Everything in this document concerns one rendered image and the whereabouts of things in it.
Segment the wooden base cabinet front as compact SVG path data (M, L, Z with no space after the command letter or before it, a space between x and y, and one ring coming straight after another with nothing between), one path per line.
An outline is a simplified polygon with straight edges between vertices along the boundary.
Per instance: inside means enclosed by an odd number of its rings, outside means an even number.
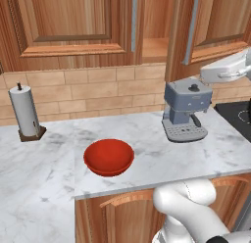
M153 200L99 207L122 194L75 201L75 243L152 242L165 220L154 208Z
M232 231L251 191L251 173L213 178L212 183L217 197L211 208Z

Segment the wide wooden wall cabinet door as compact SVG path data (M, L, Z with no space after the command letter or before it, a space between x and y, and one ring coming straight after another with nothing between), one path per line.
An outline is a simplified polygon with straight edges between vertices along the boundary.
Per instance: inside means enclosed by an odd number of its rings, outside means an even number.
M137 65L144 0L0 0L0 65L5 73Z

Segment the blue-grey coffee machine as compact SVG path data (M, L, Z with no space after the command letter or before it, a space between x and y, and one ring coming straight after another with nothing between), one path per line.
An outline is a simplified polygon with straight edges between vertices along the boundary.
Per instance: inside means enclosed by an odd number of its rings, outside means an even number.
M212 88L196 78L166 83L164 99L168 106L163 113L162 125L170 141L193 142L207 136L208 131L195 113L207 112L212 94Z

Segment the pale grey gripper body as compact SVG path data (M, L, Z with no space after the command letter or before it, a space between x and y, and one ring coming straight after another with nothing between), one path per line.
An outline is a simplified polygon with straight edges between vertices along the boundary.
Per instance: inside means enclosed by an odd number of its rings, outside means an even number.
M200 69L205 83L236 81L248 75L248 51L232 54Z

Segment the red bowl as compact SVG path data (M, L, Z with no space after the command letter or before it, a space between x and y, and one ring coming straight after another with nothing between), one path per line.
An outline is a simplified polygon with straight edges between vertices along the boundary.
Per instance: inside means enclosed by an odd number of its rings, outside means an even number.
M116 176L132 164L134 152L122 140L101 139L90 144L83 154L84 163L101 176Z

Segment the black hob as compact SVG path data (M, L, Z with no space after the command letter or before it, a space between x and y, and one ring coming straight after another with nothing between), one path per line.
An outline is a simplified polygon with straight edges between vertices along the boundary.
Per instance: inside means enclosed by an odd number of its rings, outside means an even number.
M251 99L219 103L214 109L251 143Z

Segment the wooden wall cabinet shell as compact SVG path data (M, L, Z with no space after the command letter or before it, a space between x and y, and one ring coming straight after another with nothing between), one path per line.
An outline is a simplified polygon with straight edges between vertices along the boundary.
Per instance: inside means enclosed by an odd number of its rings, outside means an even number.
M145 0L142 63L167 60L175 0Z

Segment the narrow wooden wall cabinet door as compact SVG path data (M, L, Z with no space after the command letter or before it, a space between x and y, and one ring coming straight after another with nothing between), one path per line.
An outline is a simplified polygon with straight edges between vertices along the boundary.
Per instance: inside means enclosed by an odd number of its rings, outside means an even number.
M251 0L199 0L189 64L182 63L194 0L175 0L165 80L198 74L200 68L251 46Z

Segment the white paper towel roll holder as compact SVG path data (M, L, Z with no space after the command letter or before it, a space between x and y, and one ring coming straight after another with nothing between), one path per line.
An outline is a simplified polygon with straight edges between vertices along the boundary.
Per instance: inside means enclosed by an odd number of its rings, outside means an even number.
M39 140L46 128L39 123L31 88L27 85L17 85L9 91L10 100L19 126L19 136L22 142Z

